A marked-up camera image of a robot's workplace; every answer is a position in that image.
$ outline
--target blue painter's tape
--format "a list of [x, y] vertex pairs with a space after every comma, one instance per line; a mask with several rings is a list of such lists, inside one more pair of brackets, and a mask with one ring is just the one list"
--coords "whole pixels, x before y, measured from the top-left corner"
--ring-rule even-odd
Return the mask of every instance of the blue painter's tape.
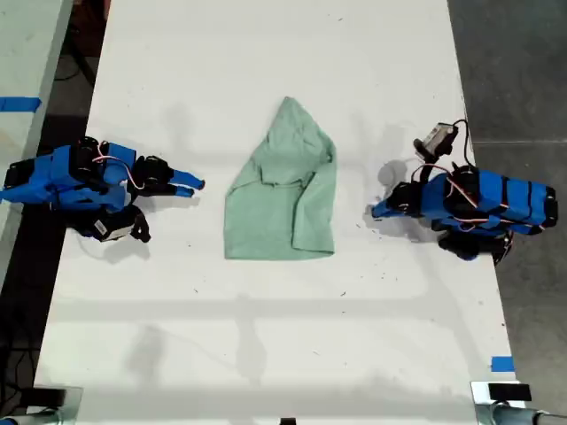
[[0, 112], [35, 112], [40, 104], [39, 97], [0, 97]]
[[514, 372], [514, 360], [511, 356], [495, 356], [491, 364], [493, 372]]

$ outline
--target gray floor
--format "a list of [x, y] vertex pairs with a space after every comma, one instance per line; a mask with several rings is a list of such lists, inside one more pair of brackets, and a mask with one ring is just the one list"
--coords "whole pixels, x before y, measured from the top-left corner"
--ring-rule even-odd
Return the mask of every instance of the gray floor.
[[[567, 0], [449, 4], [477, 163], [567, 199]], [[63, 58], [59, 68], [66, 75], [73, 63]], [[49, 113], [86, 116], [90, 96], [81, 75], [56, 82]], [[532, 385], [535, 406], [558, 413], [567, 413], [565, 223], [517, 237], [497, 268], [518, 377]]]

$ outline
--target white tabletop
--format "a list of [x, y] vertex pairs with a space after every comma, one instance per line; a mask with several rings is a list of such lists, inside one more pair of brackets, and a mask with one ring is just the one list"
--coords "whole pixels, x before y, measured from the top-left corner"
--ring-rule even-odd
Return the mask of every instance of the white tabletop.
[[[336, 254], [225, 260], [227, 189], [285, 96], [337, 146]], [[491, 259], [364, 219], [463, 115], [445, 0], [114, 0], [88, 133], [206, 189], [140, 199], [148, 244], [67, 232], [36, 383], [83, 387], [80, 423], [475, 423], [470, 381], [514, 378], [489, 367]]]
[[[0, 0], [0, 97], [39, 97], [36, 113], [0, 113], [0, 174], [37, 153], [43, 117], [73, 0]], [[0, 290], [12, 255], [21, 205], [0, 204]]]

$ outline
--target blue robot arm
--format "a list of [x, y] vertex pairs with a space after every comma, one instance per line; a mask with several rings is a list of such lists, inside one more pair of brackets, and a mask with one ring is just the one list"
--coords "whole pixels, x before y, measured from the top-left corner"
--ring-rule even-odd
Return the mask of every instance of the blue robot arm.
[[444, 173], [429, 180], [432, 168], [441, 168], [435, 166], [439, 157], [451, 152], [458, 131], [456, 123], [439, 123], [425, 142], [416, 140], [418, 154], [427, 161], [421, 166], [419, 182], [412, 176], [411, 182], [400, 183], [372, 208], [372, 216], [376, 220], [424, 217], [431, 220], [433, 230], [446, 232], [439, 239], [441, 248], [467, 260], [489, 252], [498, 263], [508, 254], [515, 232], [535, 235], [557, 223], [555, 191], [472, 164], [453, 164], [453, 171], [443, 169]]
[[49, 155], [10, 165], [0, 200], [49, 204], [70, 227], [101, 241], [130, 233], [147, 242], [147, 222], [132, 205], [138, 196], [192, 197], [194, 189], [204, 187], [204, 181], [170, 168], [163, 159], [136, 158], [136, 151], [125, 146], [83, 137]]

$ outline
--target green cloth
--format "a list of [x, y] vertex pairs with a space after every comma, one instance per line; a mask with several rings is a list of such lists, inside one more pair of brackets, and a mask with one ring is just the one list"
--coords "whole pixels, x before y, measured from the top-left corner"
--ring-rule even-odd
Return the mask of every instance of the green cloth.
[[335, 251], [330, 219], [337, 154], [290, 97], [227, 194], [227, 259], [317, 259]]

